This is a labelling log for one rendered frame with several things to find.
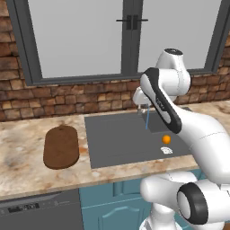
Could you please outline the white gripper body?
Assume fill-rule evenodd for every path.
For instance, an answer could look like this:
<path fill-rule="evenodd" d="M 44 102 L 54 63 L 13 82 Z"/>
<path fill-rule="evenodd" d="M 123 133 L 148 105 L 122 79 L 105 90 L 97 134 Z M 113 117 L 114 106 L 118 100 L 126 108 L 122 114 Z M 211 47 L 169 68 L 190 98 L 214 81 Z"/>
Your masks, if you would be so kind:
<path fill-rule="evenodd" d="M 139 105 L 151 105 L 151 102 L 149 101 L 149 99 L 146 97 L 146 95 L 143 93 L 141 87 L 138 87 L 135 90 L 135 93 L 133 95 L 133 102 L 139 106 Z"/>

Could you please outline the grey kitchen sink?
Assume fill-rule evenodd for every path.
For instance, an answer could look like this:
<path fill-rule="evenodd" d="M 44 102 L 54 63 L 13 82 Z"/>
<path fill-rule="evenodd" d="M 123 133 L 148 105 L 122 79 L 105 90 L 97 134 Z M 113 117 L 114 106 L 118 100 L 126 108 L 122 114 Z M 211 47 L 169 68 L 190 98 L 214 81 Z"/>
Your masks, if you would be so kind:
<path fill-rule="evenodd" d="M 156 111 L 85 117 L 86 137 L 93 169 L 189 155 L 188 146 L 173 134 Z M 171 137 L 170 144 L 162 142 L 163 135 Z M 172 149 L 165 155 L 163 146 Z"/>

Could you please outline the white sink drain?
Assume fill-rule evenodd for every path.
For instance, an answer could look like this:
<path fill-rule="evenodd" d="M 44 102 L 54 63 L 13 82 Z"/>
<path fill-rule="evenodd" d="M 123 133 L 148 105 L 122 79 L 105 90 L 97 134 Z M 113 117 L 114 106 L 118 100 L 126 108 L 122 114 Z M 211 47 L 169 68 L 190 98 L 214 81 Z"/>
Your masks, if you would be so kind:
<path fill-rule="evenodd" d="M 161 148 L 161 151 L 165 154 L 165 155 L 171 155 L 173 153 L 172 149 L 166 146 L 163 146 Z"/>

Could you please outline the brown wooden cutting board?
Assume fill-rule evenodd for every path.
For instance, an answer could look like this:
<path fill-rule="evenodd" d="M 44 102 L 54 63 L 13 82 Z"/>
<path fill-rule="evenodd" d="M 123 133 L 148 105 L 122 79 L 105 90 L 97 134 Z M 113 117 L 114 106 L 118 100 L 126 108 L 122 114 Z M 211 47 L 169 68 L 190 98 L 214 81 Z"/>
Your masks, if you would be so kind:
<path fill-rule="evenodd" d="M 75 128 L 60 125 L 45 136 L 43 163 L 52 170 L 66 169 L 79 159 L 78 135 Z"/>

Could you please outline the grey framed window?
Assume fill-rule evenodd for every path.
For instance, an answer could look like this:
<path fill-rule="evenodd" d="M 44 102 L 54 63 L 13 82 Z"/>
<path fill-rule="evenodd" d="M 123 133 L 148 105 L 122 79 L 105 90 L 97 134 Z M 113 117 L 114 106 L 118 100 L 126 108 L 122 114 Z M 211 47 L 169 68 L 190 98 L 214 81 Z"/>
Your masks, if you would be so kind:
<path fill-rule="evenodd" d="M 165 49 L 217 71 L 230 0 L 5 0 L 27 85 L 137 79 Z M 148 19 L 133 30 L 133 16 Z M 131 30 L 116 22 L 132 15 Z"/>

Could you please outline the teal cupboard door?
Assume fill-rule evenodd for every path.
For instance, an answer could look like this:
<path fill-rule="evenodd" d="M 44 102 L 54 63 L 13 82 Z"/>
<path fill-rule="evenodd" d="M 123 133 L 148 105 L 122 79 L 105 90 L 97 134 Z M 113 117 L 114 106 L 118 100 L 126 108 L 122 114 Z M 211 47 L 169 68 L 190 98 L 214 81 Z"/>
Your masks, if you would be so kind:
<path fill-rule="evenodd" d="M 79 189 L 84 230 L 138 230 L 151 204 L 140 195 L 140 179 Z"/>

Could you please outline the dark grey dishwasher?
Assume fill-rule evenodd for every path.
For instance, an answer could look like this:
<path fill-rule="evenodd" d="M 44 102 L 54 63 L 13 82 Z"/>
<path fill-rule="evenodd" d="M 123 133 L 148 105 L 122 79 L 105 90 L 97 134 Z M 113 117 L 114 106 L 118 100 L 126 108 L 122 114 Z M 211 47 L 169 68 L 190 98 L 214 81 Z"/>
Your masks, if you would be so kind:
<path fill-rule="evenodd" d="M 0 201 L 0 230 L 84 230 L 78 189 Z"/>

